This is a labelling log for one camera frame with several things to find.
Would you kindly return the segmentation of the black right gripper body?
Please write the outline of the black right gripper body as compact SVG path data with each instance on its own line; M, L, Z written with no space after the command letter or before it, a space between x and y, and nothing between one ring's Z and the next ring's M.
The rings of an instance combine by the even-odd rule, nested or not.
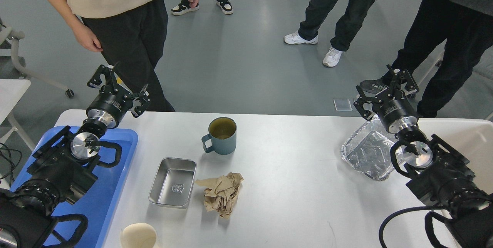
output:
M417 127L418 114L407 99L391 99L377 111L388 133L396 134L406 127Z

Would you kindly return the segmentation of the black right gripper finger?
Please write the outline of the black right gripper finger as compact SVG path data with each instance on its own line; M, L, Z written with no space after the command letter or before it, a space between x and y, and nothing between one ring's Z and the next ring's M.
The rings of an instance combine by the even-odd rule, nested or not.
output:
M375 115L377 115L380 120L385 120L383 108L385 100L380 96L381 92L384 94L387 93L387 87L375 94L375 96L365 95L360 86L356 86L356 90L359 95L354 102L354 106L362 118L370 121Z
M415 98L419 92L419 87L412 74L408 70L392 69L389 64L387 68L393 73L391 82L387 87L387 96L390 99Z

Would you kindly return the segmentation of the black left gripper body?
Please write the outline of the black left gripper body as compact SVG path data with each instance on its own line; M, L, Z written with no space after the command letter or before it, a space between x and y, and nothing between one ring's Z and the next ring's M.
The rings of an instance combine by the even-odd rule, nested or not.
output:
M130 109L129 102L122 96L101 92L86 110L88 118L102 122L108 129L118 127Z

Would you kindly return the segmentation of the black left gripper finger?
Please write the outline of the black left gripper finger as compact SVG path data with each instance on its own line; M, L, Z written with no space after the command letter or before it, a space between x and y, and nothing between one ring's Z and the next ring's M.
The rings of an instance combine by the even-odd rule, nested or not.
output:
M134 118L141 116L150 105L147 88L148 84L145 84L140 92L129 92L124 95L125 107L127 108L127 111L132 113Z
M99 94L116 95L119 93L117 76L112 68L100 65L92 77L89 79L87 86L98 89Z

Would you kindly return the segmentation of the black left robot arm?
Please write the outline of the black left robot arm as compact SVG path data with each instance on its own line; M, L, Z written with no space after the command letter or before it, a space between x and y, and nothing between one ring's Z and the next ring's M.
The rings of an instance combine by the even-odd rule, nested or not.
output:
M118 127L127 111L137 118L150 105L147 84L140 92L130 92L117 80L112 67L100 65L87 83L100 91L79 130L63 127L33 153L30 179L14 191L1 190L2 248L44 248L49 236L59 241L55 248L72 248L81 240L88 218L76 213L54 216L56 206L79 201L97 181L95 167L119 164L122 147L102 137Z

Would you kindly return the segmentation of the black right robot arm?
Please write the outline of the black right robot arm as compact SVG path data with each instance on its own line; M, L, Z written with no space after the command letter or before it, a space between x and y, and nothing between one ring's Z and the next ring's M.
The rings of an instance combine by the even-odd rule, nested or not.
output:
M438 220L462 248L491 248L492 195L476 186L467 158L437 135L428 139L419 129L418 115L407 100L407 95L419 90L410 72L390 65L388 69L392 74L389 87L368 97L357 86L359 97L354 104L364 119L377 115L386 131L394 134L397 141L390 150L391 163L399 174L409 178L407 187L424 205L389 215L379 229L381 246L386 246L383 232L392 218L427 210L425 232L433 247L443 246L433 228L433 220Z

